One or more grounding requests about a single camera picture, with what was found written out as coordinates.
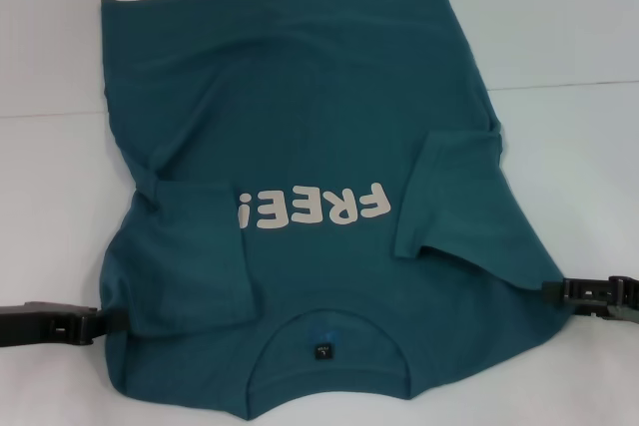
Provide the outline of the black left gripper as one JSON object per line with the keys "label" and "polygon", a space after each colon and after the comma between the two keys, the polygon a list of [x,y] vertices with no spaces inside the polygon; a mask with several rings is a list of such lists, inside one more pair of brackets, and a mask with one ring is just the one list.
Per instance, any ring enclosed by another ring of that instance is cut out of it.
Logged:
{"label": "black left gripper", "polygon": [[51,302],[1,307],[1,346],[43,343],[91,345],[98,337],[129,330],[129,314]]}

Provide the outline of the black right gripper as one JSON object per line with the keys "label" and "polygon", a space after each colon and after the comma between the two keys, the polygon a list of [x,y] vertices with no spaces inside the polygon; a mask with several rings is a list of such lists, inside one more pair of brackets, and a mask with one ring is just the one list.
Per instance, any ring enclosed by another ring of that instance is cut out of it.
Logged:
{"label": "black right gripper", "polygon": [[610,314],[613,320],[639,323],[638,280],[628,276],[544,281],[541,292],[547,302],[570,307],[575,315]]}

